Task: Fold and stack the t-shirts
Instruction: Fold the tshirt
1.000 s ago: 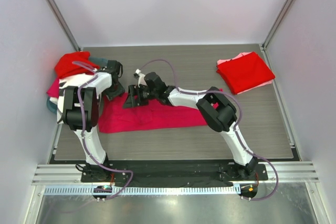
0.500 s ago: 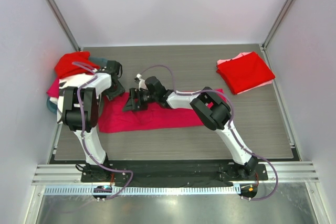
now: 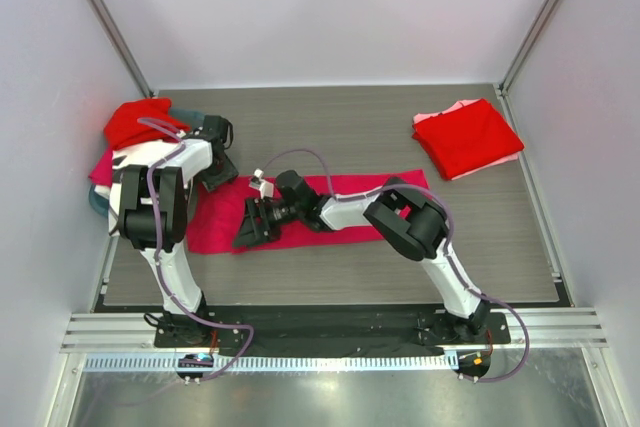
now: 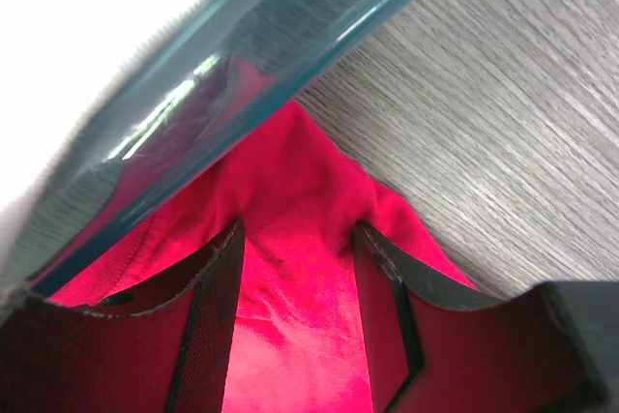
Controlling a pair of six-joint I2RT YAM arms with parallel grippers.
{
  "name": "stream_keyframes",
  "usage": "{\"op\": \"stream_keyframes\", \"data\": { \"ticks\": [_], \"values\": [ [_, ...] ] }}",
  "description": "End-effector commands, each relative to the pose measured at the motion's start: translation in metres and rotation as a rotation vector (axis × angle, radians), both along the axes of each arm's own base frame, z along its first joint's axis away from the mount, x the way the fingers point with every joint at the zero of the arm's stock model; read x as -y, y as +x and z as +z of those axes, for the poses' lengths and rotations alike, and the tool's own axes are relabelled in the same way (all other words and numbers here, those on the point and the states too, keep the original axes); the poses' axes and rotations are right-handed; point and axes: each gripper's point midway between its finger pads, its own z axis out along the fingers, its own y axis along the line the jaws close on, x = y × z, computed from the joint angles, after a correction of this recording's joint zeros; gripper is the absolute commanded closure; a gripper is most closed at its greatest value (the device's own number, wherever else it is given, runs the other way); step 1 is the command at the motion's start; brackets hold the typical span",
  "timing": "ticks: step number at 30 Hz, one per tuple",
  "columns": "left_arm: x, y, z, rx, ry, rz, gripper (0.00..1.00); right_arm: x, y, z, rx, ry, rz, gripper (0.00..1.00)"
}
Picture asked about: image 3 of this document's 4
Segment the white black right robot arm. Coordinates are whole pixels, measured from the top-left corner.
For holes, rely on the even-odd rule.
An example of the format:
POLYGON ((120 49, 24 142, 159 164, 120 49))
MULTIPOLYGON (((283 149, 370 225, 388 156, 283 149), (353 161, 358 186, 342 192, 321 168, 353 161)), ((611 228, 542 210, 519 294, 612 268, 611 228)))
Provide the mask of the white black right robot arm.
POLYGON ((447 340, 470 343, 484 335, 490 302, 472 282, 452 246, 453 227, 426 188, 398 177, 366 192, 319 193, 294 170, 273 183, 261 173, 250 180, 257 198, 245 200, 234 249, 273 243, 285 225, 298 222, 316 233, 371 226, 402 257, 419 263, 443 300, 447 340))

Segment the magenta pink t shirt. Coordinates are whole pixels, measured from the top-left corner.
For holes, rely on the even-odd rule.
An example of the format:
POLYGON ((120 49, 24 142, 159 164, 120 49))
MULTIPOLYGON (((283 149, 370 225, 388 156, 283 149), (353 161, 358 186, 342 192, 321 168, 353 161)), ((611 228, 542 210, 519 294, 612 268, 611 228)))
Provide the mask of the magenta pink t shirt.
POLYGON ((241 253, 254 248, 287 249, 315 245, 379 241, 383 236, 358 216, 354 224, 333 230, 320 218, 330 198, 328 188, 341 195, 373 191, 395 180, 427 187, 421 170, 396 174, 301 177, 289 170, 272 180, 276 196, 262 195, 256 176, 238 177, 212 192, 202 188, 186 243, 193 253, 241 253))

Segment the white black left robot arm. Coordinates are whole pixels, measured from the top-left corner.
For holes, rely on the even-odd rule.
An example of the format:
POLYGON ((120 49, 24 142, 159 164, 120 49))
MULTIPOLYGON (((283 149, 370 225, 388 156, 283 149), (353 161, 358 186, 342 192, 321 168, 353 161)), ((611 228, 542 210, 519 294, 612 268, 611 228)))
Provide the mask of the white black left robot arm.
POLYGON ((196 183, 213 190, 237 177, 227 155, 233 126, 219 115, 203 116, 189 132, 165 119, 137 122, 156 136, 124 148, 114 159, 110 232, 142 255, 158 284, 162 311, 144 316, 156 330, 156 345, 203 346, 214 328, 186 255, 189 204, 196 183))

